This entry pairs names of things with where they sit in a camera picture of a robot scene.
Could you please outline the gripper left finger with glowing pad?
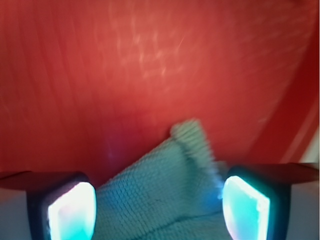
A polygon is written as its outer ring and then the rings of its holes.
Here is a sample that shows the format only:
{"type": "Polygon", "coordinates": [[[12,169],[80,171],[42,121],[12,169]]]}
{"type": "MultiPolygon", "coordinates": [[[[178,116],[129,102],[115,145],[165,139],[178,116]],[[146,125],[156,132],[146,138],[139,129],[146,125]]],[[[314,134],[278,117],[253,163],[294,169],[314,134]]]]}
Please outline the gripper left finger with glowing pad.
{"type": "Polygon", "coordinates": [[[0,174],[2,240],[90,240],[96,190],[80,171],[0,174]]]}

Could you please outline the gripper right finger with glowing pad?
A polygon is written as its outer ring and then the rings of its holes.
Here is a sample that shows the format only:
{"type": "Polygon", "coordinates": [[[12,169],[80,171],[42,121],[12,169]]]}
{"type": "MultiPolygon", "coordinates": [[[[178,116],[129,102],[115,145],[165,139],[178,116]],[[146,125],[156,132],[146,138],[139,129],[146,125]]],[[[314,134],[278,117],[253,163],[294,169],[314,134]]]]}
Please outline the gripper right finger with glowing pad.
{"type": "Polygon", "coordinates": [[[318,240],[319,164],[235,165],[227,172],[222,208],[234,240],[318,240]]]}

